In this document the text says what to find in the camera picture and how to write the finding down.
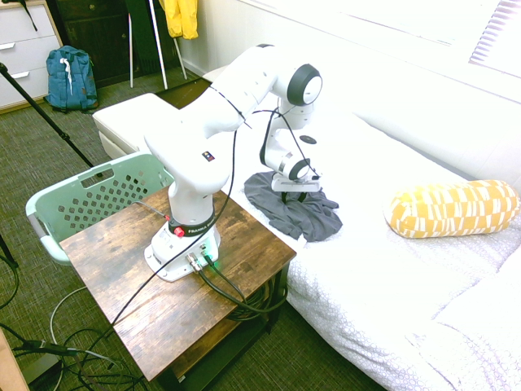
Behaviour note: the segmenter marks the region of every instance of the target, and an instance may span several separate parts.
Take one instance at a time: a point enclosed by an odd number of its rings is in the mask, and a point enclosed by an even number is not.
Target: green carpet
[[[181,71],[168,70],[169,86],[184,83]],[[129,83],[99,89],[100,108],[163,89],[160,74],[140,77]],[[109,160],[98,137],[91,114],[53,112],[49,105],[42,108],[67,133],[71,140],[95,164]],[[24,207],[30,196],[56,182],[87,169],[73,150],[39,117],[32,108],[0,116],[0,233],[19,262],[20,290],[8,307],[0,310],[0,322],[14,328],[27,339],[50,340],[50,315],[68,293],[83,286],[72,267],[56,265],[40,245],[27,218]],[[11,292],[11,272],[0,263],[0,303]],[[81,291],[64,302],[55,317],[58,342],[74,332],[91,327],[104,330],[107,320],[92,296]],[[6,333],[11,346],[17,341]],[[69,346],[86,349],[96,337],[94,332],[81,332]],[[121,360],[129,371],[141,376],[119,338],[112,334],[96,346],[96,353]],[[36,354],[18,358],[22,369]],[[94,360],[85,371],[91,375],[115,373],[107,362]],[[53,390],[58,373],[45,374],[30,385],[32,390]],[[97,378],[117,383],[118,377]],[[159,390],[159,385],[145,382],[146,389]],[[60,390],[78,389],[82,384],[69,371],[63,375]],[[104,384],[105,389],[124,390],[130,384]],[[136,389],[145,389],[138,385]],[[270,335],[264,334],[241,358],[231,365],[211,386],[220,390],[381,390],[374,381],[337,354],[290,306],[284,305],[281,318]]]

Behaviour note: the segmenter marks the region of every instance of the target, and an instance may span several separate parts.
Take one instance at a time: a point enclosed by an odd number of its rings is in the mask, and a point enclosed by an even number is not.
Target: mint green laundry basket
[[[60,265],[70,266],[59,242],[172,182],[153,155],[136,152],[39,191],[25,213],[47,252]]]

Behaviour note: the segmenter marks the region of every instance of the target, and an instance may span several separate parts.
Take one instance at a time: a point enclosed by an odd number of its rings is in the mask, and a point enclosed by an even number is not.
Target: drawer
[[[47,68],[28,71],[28,75],[17,78],[16,81],[33,98],[47,95],[48,86]],[[25,99],[15,90],[15,87],[0,75],[0,108],[12,103],[24,103]]]
[[[58,0],[62,20],[103,18],[128,14],[121,0]]]
[[[56,36],[0,45],[0,62],[10,74],[46,67],[49,52],[59,48]]]
[[[29,15],[24,8],[16,7],[0,10],[0,45],[55,35],[43,5],[31,6],[28,9],[38,31],[34,30]]]

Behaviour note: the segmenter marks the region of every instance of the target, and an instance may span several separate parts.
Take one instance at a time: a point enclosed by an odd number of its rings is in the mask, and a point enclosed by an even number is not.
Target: window
[[[239,1],[521,103],[521,0]]]
[[[483,31],[471,63],[521,77],[521,0],[501,1]]]

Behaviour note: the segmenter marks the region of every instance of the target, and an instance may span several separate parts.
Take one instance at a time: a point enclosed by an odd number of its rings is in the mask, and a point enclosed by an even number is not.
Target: white drawer cabinet
[[[47,56],[62,43],[46,2],[28,0],[27,7],[38,31],[19,3],[0,3],[0,62],[38,100],[47,95]],[[24,97],[0,75],[0,112],[25,106]]]

